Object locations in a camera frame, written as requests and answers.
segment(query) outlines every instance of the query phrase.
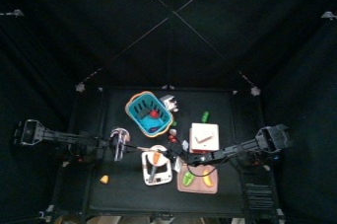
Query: green vegetable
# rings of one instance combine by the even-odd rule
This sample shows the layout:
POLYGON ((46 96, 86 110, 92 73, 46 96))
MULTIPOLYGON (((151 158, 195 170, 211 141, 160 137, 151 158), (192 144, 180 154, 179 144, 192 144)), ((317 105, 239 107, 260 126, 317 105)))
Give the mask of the green vegetable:
POLYGON ((183 178, 183 184, 188 187, 195 180, 195 175, 191 172, 186 172, 183 178))

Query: table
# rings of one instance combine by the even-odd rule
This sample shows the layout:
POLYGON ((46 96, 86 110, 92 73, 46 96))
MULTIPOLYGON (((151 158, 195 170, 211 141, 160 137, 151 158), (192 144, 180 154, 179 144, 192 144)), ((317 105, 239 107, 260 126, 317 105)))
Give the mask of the table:
MULTIPOLYGON (((152 91, 158 98, 164 95, 176 97, 179 112, 174 114, 174 120, 180 140, 188 140, 191 124, 200 122, 206 111, 210 111, 208 122, 219 124, 222 148, 251 140, 264 126, 260 97, 254 96, 250 91, 103 88, 86 90, 84 93, 78 94, 70 131, 74 133, 86 131, 108 138, 112 128, 119 126, 128 129, 136 145, 143 147, 167 145, 168 136, 164 134, 148 138, 126 113, 126 105, 131 97, 146 90, 152 91)), ((63 195, 55 198, 58 212, 67 210, 87 217, 95 215, 244 216, 240 175, 230 163, 219 168, 216 194, 179 191, 176 172, 170 184, 150 187, 144 183, 142 167, 142 152, 127 153, 122 162, 114 162, 110 151, 99 166, 70 167, 67 172, 63 171, 59 190, 63 195), (108 185, 100 182, 103 175, 110 176, 108 185)))

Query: teal basket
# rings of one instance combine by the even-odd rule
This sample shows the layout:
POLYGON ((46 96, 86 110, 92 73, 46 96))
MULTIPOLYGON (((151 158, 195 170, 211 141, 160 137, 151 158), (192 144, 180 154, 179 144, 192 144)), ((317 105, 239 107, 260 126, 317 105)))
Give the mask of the teal basket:
POLYGON ((126 106, 126 112, 148 137, 158 137, 170 130, 172 114, 152 92, 136 94, 126 106), (159 118, 150 116, 152 110, 159 112, 159 118))

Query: white box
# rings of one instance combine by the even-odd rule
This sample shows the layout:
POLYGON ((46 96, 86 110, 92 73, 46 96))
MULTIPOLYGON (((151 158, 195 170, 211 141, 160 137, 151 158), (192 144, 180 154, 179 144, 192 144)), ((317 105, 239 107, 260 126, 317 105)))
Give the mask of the white box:
POLYGON ((194 123, 190 129, 190 152, 207 153, 219 150, 219 125, 194 123))

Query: carrot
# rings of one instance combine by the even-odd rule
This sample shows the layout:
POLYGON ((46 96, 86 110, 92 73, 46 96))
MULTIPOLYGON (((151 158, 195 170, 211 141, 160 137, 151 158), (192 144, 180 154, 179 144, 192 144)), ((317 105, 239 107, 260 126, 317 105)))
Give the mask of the carrot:
POLYGON ((156 152, 155 155, 154 155, 154 164, 156 165, 159 160, 160 160, 160 157, 162 157, 162 153, 160 152, 156 152))

